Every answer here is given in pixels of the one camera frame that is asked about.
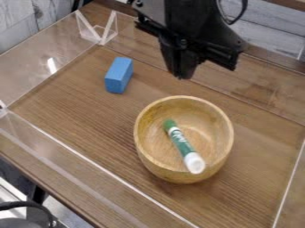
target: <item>blue block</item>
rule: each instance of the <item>blue block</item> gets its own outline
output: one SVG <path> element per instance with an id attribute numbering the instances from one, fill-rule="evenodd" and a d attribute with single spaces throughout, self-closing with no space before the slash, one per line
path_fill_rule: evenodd
<path id="1" fill-rule="evenodd" d="M 134 73 L 133 60 L 116 57 L 104 77 L 106 89 L 110 93 L 122 94 Z"/>

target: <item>black cable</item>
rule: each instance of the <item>black cable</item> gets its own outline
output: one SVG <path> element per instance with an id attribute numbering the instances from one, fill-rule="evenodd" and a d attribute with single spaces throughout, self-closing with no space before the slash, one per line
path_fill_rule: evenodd
<path id="1" fill-rule="evenodd" d="M 218 9 L 219 9 L 219 11 L 221 11 L 221 15 L 222 15 L 224 21 L 226 22 L 228 25 L 233 25 L 233 24 L 241 19 L 241 17 L 242 17 L 244 14 L 245 14 L 245 10 L 246 10 L 246 8 L 248 8 L 248 0 L 242 0 L 242 5 L 244 5 L 244 6 L 242 6 L 242 11 L 241 11 L 241 13 L 238 14 L 238 16 L 234 18 L 234 20 L 228 19 L 228 17 L 225 16 L 224 8 L 222 8 L 222 6 L 221 6 L 221 1 L 222 1 L 222 0 L 217 0 L 217 5 L 218 5 Z"/>
<path id="2" fill-rule="evenodd" d="M 19 202 L 5 202 L 5 203 L 0 204 L 0 211 L 11 210 L 13 208 L 38 208 L 38 209 L 40 209 L 42 211 L 44 211 L 44 213 L 48 216 L 50 228 L 55 228 L 54 227 L 54 225 L 55 225 L 54 221 L 55 220 L 54 220 L 54 216 L 52 216 L 50 210 L 46 207 L 43 207 L 42 205 L 39 205 L 38 203 L 19 201 Z"/>

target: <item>metal bracket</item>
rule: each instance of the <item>metal bracket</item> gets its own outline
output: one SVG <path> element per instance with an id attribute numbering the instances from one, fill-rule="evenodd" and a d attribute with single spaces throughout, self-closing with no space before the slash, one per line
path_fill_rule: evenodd
<path id="1" fill-rule="evenodd" d="M 80 11 L 76 11 L 75 14 L 82 38 L 98 42 L 98 45 L 106 45 L 118 35 L 116 11 L 111 11 L 104 27 L 100 25 L 92 26 Z"/>

